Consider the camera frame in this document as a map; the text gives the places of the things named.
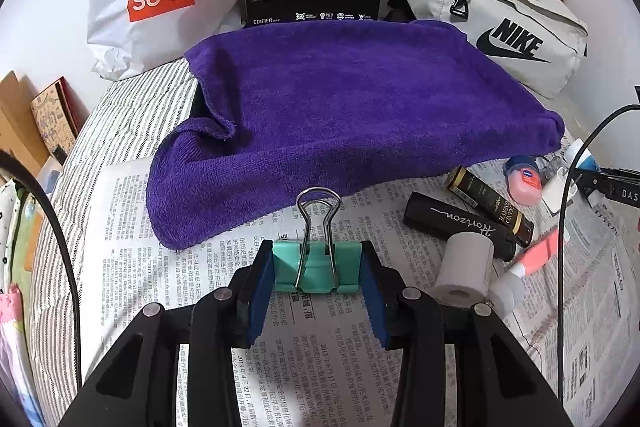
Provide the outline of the pink white tube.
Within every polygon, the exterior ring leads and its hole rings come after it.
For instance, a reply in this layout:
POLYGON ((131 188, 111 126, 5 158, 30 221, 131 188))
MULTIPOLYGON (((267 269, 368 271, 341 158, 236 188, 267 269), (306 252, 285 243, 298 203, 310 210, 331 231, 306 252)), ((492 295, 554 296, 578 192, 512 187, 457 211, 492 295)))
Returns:
POLYGON ((522 279, 540 270, 558 254, 559 235, 560 229, 558 227, 550 230, 536 244, 526 249, 518 261, 510 266, 508 272, 522 279))

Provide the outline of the teal binder clip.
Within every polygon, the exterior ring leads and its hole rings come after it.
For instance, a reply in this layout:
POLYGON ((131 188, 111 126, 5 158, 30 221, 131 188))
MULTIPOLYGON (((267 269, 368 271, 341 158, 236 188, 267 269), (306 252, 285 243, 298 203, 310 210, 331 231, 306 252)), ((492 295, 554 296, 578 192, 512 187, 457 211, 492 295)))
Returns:
POLYGON ((304 220, 299 242, 277 241, 272 245, 274 286, 278 293, 326 295, 359 291, 362 246, 358 242, 335 242, 332 222, 342 205, 341 196, 330 188, 312 186, 296 196, 295 206, 304 220), (321 241, 311 239, 310 206, 322 205, 321 241))

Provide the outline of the white power adapter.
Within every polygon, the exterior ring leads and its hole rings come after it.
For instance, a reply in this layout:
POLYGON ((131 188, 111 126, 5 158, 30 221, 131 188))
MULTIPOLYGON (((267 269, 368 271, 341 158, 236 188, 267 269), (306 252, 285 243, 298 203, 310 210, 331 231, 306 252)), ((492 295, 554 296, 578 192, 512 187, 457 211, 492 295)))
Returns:
POLYGON ((542 188, 542 201, 552 215, 560 212, 568 169, 561 167, 542 188))

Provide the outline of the black Horizon tube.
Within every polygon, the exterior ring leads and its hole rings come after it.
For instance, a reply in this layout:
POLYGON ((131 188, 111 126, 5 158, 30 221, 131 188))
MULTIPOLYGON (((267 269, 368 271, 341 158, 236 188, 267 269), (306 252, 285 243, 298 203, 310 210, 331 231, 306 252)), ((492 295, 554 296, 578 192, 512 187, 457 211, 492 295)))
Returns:
POLYGON ((504 262, 516 254, 515 236, 504 225, 418 192, 410 194, 402 222, 444 241, 462 232, 486 236, 494 245, 494 257, 504 262))

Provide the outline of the pink Vaseline jar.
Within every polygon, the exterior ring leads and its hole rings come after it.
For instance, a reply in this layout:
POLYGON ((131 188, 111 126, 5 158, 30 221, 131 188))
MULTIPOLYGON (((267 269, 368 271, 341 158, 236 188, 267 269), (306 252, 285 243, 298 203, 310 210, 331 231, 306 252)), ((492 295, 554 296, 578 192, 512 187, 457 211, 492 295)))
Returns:
POLYGON ((510 197, 520 205, 536 206, 542 197, 540 172, 533 157, 511 157, 503 166, 510 197))

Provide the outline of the small white USB plug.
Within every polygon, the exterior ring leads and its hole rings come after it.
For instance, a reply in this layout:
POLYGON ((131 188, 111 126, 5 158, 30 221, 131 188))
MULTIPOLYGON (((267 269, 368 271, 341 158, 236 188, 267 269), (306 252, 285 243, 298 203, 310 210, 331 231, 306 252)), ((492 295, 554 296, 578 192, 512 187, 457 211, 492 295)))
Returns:
POLYGON ((500 319, 511 314, 524 295, 525 286, 521 277, 511 271, 503 273, 488 289, 488 300, 500 319))

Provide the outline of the black gold tube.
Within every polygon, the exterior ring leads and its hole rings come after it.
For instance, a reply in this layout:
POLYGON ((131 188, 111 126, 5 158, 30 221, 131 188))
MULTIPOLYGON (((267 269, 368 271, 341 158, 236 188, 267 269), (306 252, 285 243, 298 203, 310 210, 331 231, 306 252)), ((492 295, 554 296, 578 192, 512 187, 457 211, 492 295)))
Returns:
POLYGON ((532 243, 533 222, 470 170, 462 166, 452 169, 446 187, 486 218, 504 225, 513 233, 518 245, 527 247, 532 243))

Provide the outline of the white blue bottle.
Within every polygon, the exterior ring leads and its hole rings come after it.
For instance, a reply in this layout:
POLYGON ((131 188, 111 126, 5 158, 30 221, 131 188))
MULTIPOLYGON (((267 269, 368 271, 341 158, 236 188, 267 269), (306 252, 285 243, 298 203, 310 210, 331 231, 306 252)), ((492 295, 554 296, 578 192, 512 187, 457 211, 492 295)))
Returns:
POLYGON ((577 158, 577 162, 575 165, 576 169, 598 172, 600 170, 600 167, 588 148, 586 148, 581 154, 579 154, 583 146, 584 142, 582 142, 582 139, 575 139, 572 143, 570 143, 570 145, 564 152, 564 162, 566 167, 570 167, 571 165, 573 165, 575 158, 577 158))

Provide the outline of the grey Nike waist bag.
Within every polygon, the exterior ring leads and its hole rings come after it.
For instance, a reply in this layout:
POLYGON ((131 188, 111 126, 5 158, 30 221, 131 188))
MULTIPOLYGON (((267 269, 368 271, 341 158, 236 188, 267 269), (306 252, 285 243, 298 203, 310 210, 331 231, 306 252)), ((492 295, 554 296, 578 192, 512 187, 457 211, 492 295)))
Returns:
POLYGON ((520 83, 552 100, 587 54, 587 25, 561 0, 406 0, 418 20, 440 20, 520 83))

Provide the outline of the white tape roll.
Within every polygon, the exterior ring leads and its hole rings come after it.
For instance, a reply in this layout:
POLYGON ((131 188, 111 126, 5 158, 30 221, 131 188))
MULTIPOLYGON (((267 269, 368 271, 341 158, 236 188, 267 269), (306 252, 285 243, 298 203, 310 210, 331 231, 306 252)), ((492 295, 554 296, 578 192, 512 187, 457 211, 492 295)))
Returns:
POLYGON ((430 295, 445 306, 469 309, 487 298, 494 259, 487 236, 460 232, 449 237, 430 295))

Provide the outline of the newspaper sheet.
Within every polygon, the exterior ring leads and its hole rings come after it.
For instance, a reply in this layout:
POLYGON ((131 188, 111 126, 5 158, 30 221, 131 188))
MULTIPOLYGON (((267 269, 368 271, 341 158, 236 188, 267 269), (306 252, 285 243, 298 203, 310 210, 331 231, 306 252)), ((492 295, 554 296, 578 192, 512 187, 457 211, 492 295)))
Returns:
MULTIPOLYGON (((104 166, 91 196, 80 298, 81 362, 92 373, 148 303, 176 309, 227 285, 265 239, 301 239, 294 207, 265 215, 185 251, 155 237, 145 205, 151 163, 104 166)), ((402 222, 412 192, 451 202, 442 178, 383 183, 347 196, 333 225, 340 241, 369 241, 381 260, 422 291, 435 285, 445 244, 402 222)), ((576 426, 599 426, 639 363, 632 221, 604 202, 575 198, 564 220, 562 261, 525 277, 506 325, 562 391, 576 426)), ((401 355, 374 337, 360 294, 276 294, 254 347, 233 355, 247 426, 385 426, 392 418, 401 355)))

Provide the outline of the purple towel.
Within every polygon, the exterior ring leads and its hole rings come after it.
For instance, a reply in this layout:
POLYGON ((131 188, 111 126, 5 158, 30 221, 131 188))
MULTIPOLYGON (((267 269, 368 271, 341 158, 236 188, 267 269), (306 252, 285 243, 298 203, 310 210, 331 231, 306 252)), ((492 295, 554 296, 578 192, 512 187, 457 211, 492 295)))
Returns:
POLYGON ((146 209, 174 251, 291 206, 561 145, 562 118, 454 26, 307 22, 209 37, 184 56, 192 112, 157 149, 146 209))

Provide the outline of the striped mattress cover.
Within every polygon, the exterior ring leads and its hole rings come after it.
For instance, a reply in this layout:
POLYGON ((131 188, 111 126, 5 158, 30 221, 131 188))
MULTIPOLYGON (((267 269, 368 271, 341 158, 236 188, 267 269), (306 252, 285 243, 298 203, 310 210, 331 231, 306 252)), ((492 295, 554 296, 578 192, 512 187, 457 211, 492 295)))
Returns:
MULTIPOLYGON (((90 202, 103 166, 149 157, 186 119, 196 79, 183 58, 111 82, 82 127, 51 196, 75 277, 80 277, 90 202)), ((58 243, 43 223, 35 253, 27 341, 44 423, 55 426, 76 395, 73 306, 58 243)))

